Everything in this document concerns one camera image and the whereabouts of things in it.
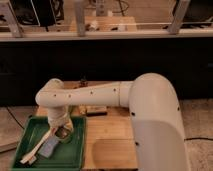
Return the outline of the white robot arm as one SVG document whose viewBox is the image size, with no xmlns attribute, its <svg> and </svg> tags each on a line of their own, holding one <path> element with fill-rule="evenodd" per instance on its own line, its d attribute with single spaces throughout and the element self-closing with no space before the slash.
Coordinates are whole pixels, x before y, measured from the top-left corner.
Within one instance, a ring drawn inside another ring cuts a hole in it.
<svg viewBox="0 0 213 171">
<path fill-rule="evenodd" d="M 35 100 L 47 109 L 50 120 L 68 105 L 127 107 L 138 144 L 138 171 L 191 171 L 179 100 L 171 82 L 160 74 L 77 89 L 65 89 L 61 80 L 51 79 Z"/>
</svg>

